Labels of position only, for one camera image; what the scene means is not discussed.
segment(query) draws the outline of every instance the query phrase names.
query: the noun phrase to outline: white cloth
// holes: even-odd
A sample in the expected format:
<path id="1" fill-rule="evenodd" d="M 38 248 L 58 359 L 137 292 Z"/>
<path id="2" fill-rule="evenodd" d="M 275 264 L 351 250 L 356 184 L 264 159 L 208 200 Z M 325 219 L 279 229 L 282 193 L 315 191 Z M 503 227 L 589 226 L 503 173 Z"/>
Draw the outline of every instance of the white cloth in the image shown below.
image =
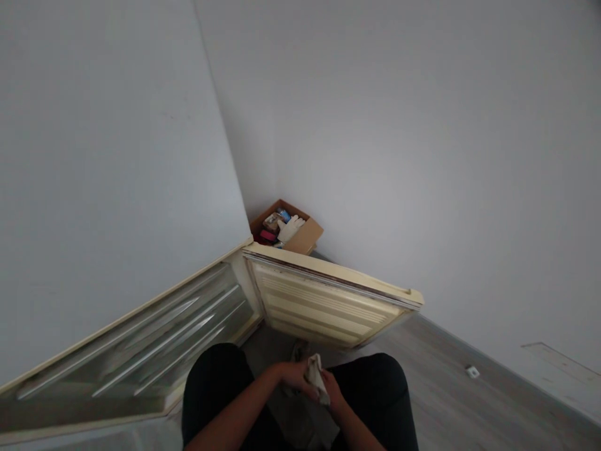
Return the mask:
<path id="1" fill-rule="evenodd" d="M 278 240 L 284 244 L 289 242 L 304 223 L 305 220 L 303 218 L 299 218 L 298 215 L 292 216 L 292 219 L 288 221 L 288 224 L 285 224 L 282 220 L 278 220 L 277 224 L 280 226 L 280 234 L 277 236 Z"/>
<path id="2" fill-rule="evenodd" d="M 321 405 L 330 405 L 330 396 L 327 394 L 324 380 L 321 378 L 321 370 L 321 356 L 313 354 L 309 357 L 309 367 L 305 372 L 305 380 L 317 389 L 319 403 Z"/>

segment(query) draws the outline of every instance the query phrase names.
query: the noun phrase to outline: refrigerator door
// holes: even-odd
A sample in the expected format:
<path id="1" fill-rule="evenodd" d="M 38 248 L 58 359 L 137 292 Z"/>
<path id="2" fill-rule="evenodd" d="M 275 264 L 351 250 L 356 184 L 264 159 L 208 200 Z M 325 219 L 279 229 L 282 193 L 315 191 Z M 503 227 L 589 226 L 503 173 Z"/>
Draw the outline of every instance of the refrigerator door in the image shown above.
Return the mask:
<path id="1" fill-rule="evenodd" d="M 419 291 L 253 243 L 243 249 L 269 326 L 335 348 L 365 345 L 419 311 Z"/>

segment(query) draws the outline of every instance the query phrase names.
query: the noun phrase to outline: person's right hand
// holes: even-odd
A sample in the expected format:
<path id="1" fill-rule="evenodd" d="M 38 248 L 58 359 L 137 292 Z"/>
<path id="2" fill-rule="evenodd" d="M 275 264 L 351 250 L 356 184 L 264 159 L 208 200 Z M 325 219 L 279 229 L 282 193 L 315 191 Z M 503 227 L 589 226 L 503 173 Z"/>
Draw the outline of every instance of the person's right hand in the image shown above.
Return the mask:
<path id="1" fill-rule="evenodd" d="M 346 406 L 346 400 L 332 373 L 327 370 L 321 370 L 321 378 L 324 381 L 327 394 L 330 396 L 330 411 L 333 414 L 337 414 Z"/>

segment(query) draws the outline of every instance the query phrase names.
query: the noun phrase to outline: gray floor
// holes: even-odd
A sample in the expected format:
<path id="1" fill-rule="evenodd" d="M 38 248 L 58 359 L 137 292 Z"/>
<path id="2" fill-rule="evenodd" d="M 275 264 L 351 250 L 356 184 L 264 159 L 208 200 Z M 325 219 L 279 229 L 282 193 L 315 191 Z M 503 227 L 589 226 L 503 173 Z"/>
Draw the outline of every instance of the gray floor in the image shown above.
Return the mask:
<path id="1" fill-rule="evenodd" d="M 243 349 L 260 373 L 287 360 L 293 343 L 263 327 Z M 409 383 L 421 450 L 601 450 L 601 429 L 420 316 L 359 351 L 312 349 L 326 366 L 378 352 L 395 357 Z M 467 364 L 478 368 L 479 379 L 467 377 Z M 269 406 L 296 446 L 327 446 L 335 437 L 335 425 L 320 408 L 279 392 Z"/>

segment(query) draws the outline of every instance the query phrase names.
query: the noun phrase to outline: white glove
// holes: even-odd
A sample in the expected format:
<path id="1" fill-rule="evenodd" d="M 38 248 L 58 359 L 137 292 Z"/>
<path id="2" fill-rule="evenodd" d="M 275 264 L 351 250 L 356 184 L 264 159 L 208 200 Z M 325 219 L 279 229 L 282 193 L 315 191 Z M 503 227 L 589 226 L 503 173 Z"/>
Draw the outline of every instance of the white glove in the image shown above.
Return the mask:
<path id="1" fill-rule="evenodd" d="M 291 220 L 288 221 L 288 224 L 285 224 L 282 220 L 278 220 L 277 224 L 280 226 L 280 234 L 277 236 L 278 240 L 284 244 L 289 242 L 304 223 L 305 220 L 303 218 L 299 218 L 298 215 L 292 216 Z"/>

